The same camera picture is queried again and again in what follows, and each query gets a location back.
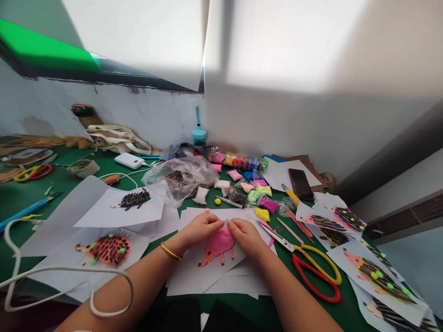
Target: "yellow scissors handle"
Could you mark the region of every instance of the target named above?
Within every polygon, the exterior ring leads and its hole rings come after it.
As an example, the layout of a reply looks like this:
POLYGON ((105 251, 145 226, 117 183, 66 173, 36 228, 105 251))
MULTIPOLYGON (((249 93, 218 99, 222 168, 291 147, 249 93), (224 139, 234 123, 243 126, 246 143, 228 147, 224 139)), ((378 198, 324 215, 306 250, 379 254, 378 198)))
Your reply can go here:
POLYGON ((24 182, 24 181, 28 180, 35 172, 38 171, 39 168, 40 168, 40 166, 34 166, 31 168, 28 168, 27 170, 24 170, 23 172, 17 174, 14 177, 14 181, 15 182, 24 182))
POLYGON ((311 264, 313 265, 313 266, 315 266, 316 267, 316 269, 317 270, 319 270, 322 274, 324 274, 326 277, 328 277, 329 279, 331 279, 333 282, 334 282, 334 284, 336 284, 336 285, 341 285, 341 283, 343 282, 343 280, 341 279, 341 274, 340 274, 340 272, 338 271, 338 269, 337 269, 337 266, 334 264, 334 262, 325 254, 325 253, 323 253, 323 252, 321 252, 320 250, 318 250, 317 248, 315 248, 315 247, 311 247, 311 246, 308 246, 308 245, 306 245, 306 244, 302 244, 300 247, 299 246, 294 246, 296 249, 297 249, 297 247, 298 248, 300 248, 301 250, 301 252, 302 252, 302 254, 311 262, 311 264), (305 251, 305 250, 310 250, 310 251, 313 251, 313 252, 315 252, 315 253, 317 253, 317 254, 319 254, 320 256, 322 256, 327 262, 328 262, 328 264, 329 265, 331 265, 331 267, 332 267, 332 269, 334 270, 334 273, 335 273, 335 279, 334 278, 332 278, 329 274, 327 274, 326 273, 326 271, 325 270, 323 270, 318 264, 317 264, 317 262, 311 257, 311 256, 309 256, 309 254, 305 251))

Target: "tape roll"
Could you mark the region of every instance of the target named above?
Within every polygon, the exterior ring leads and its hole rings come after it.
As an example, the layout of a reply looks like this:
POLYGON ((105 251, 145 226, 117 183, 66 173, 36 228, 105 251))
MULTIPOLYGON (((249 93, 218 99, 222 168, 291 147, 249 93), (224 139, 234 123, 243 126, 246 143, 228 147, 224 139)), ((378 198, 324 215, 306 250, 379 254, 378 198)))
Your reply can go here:
POLYGON ((68 166, 67 170, 78 178, 87 178, 100 170, 100 166, 93 160, 82 159, 68 166))

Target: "smartphone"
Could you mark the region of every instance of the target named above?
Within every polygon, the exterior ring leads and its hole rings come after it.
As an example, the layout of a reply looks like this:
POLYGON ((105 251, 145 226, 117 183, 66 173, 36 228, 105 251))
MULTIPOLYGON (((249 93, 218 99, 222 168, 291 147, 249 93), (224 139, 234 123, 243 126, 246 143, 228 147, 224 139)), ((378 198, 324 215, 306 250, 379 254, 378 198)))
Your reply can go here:
POLYGON ((314 194, 304 171, 290 168, 288 170, 294 193, 303 201, 314 201, 314 194))

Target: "air vent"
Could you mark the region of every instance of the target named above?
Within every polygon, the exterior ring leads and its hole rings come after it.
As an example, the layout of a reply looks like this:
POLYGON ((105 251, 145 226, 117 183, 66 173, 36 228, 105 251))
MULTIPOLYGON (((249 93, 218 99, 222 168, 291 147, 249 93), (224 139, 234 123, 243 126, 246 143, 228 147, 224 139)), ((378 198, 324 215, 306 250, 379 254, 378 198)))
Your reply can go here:
POLYGON ((440 217, 443 217, 443 194, 378 220, 368 225, 366 231, 375 240, 440 217))

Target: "white cable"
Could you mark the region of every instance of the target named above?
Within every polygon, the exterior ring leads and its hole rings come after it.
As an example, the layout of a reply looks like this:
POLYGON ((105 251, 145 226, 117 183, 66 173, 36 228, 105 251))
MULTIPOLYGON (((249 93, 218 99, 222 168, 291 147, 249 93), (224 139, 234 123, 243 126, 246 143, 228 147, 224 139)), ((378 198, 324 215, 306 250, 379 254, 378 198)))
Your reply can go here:
POLYGON ((20 253, 20 249, 14 244, 14 242, 12 242, 11 237, 9 235, 9 230, 11 228, 11 226, 16 223, 17 221, 20 221, 21 219, 15 219, 10 221, 5 228, 5 242, 6 244, 13 250, 13 252, 16 254, 16 259, 15 259, 15 265, 14 265, 14 270, 12 272, 12 277, 9 280, 6 280, 2 283, 0 283, 0 289, 3 287, 6 287, 9 285, 8 288, 8 292, 6 294, 6 300, 5 300, 5 311, 7 312, 14 312, 14 311, 19 311, 22 309, 26 309, 26 308, 30 308, 33 306, 36 306, 40 303, 44 303, 46 301, 52 300, 60 295, 66 294, 72 290, 74 290, 75 288, 83 285, 84 283, 88 283, 90 289, 91 289, 91 296, 90 296, 90 309, 92 311, 92 313, 96 316, 99 317, 113 317, 113 316, 117 316, 119 314, 122 314, 124 312, 126 312, 129 307, 132 304, 132 301, 134 299, 134 285, 132 284, 132 280, 131 277, 129 276, 129 274, 127 274, 124 271, 119 271, 119 270, 114 270, 114 269, 102 269, 102 268, 91 268, 91 267, 61 267, 61 266, 48 266, 48 267, 39 267, 39 268, 35 268, 35 269, 31 269, 27 272, 23 272, 21 274, 18 274, 18 270, 20 268, 20 262, 22 260, 22 255, 20 253), (126 278, 126 280, 129 283, 129 287, 131 288, 131 299, 129 300, 129 303, 127 305, 126 308, 124 308, 123 310, 117 311, 117 312, 112 312, 112 313, 104 313, 101 312, 99 310, 97 310, 97 308, 94 305, 94 288, 92 287, 91 283, 89 281, 84 281, 80 284, 78 284, 77 286, 73 287, 70 290, 66 290, 64 292, 61 292, 59 294, 50 296, 46 299, 31 303, 31 304, 27 304, 21 307, 12 307, 11 306, 11 300, 12 300, 12 294, 14 292, 14 287, 15 287, 15 283, 17 280, 20 280, 22 278, 25 278, 31 274, 37 273, 37 272, 42 272, 42 271, 52 271, 52 270, 59 270, 59 271, 79 271, 79 272, 100 272, 100 273, 115 273, 115 274, 120 274, 123 277, 126 278))
POLYGON ((124 173, 109 173, 109 174, 106 174, 106 175, 102 175, 102 176, 100 176, 99 179, 104 178, 104 177, 108 177, 108 176, 111 176, 111 175, 115 175, 115 174, 120 174, 120 175, 123 175, 124 178, 128 178, 128 179, 130 179, 130 180, 135 184, 135 189, 137 189, 137 188, 138 188, 138 184, 137 184, 137 182, 135 182, 135 181, 134 181, 132 178, 130 178, 129 176, 130 176, 130 175, 133 175, 133 174, 136 174, 136 173, 140 173, 140 172, 147 172, 147 171, 149 171, 151 168, 153 168, 154 166, 156 166, 156 165, 158 165, 158 164, 161 164, 161 162, 153 162, 152 164, 147 165, 147 166, 149 167, 149 169, 142 169, 142 170, 140 170, 140 171, 135 171, 135 172, 132 172, 132 173, 129 173, 129 174, 124 174, 124 173))

